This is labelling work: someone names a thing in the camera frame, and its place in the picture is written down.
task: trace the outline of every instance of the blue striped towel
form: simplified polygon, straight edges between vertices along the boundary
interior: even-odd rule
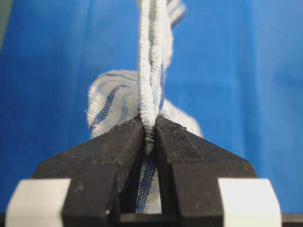
[[[140,7],[144,1],[139,0]],[[152,106],[147,109],[147,112],[152,112],[156,115],[162,114],[169,120],[181,124],[186,127],[191,133],[202,137],[202,132],[195,119],[185,114],[182,110],[176,108],[170,101],[163,98],[163,83],[165,80],[165,71],[170,64],[172,56],[172,34],[171,27],[175,26],[184,16],[185,6],[180,0],[168,0],[166,6],[167,18],[169,18],[169,26],[165,26],[165,42],[161,44],[161,62],[160,72],[151,86],[148,94],[152,96]],[[149,14],[149,21],[154,23],[154,14]],[[139,113],[142,116],[142,94],[138,87],[142,85],[142,75],[137,71],[129,70],[112,70],[100,74],[89,89],[89,108],[87,111],[87,120],[91,133],[91,138],[101,135],[116,124],[122,124]],[[137,213],[161,213],[160,192],[158,173],[155,163],[155,153],[150,147],[150,151],[144,155],[143,165],[141,169],[139,191],[137,196]]]

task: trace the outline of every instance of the white cloth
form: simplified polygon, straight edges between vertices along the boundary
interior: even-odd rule
[[[180,0],[139,0],[138,4],[138,73],[112,70],[100,74],[89,89],[87,120],[93,138],[140,114],[147,147],[136,212],[160,213],[158,173],[152,150],[155,118],[162,114],[197,136],[202,133],[196,120],[164,99],[163,94],[165,71],[173,53],[171,27],[183,18],[185,6]]]

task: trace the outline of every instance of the white pad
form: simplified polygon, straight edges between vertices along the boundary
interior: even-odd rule
[[[281,211],[268,179],[218,178],[224,227],[281,227]]]
[[[6,227],[63,227],[61,211],[70,179],[30,179],[19,182],[10,199]]]

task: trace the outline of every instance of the blue fabric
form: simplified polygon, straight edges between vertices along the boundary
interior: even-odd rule
[[[268,177],[283,212],[303,212],[303,2],[184,2],[165,97]],[[137,23],[135,1],[14,1],[0,53],[0,211],[40,161],[88,140],[88,88],[136,69]]]
[[[99,124],[101,121],[103,121],[106,116],[108,115],[108,111],[112,105],[112,102],[115,98],[115,93],[117,92],[117,90],[121,87],[129,87],[128,85],[119,85],[117,87],[115,87],[108,95],[107,97],[107,101],[105,103],[104,108],[98,113],[98,115],[96,116],[96,118],[94,119],[93,123],[89,126],[89,130],[90,132],[92,132],[94,130],[94,128],[96,127],[97,124]]]
[[[146,169],[144,170],[143,179],[140,181],[136,213],[144,212],[144,207],[152,184],[152,178],[156,172],[157,164],[154,150],[151,151],[150,154],[145,154],[143,161],[146,162]]]

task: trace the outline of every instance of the black plastic jaw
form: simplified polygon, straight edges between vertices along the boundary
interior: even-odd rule
[[[247,160],[159,116],[155,152],[162,214],[136,214],[143,148],[137,117],[43,161],[33,178],[71,178],[61,213],[65,227],[222,227],[218,177],[257,177]],[[282,215],[282,221],[283,227],[303,226],[303,214]]]

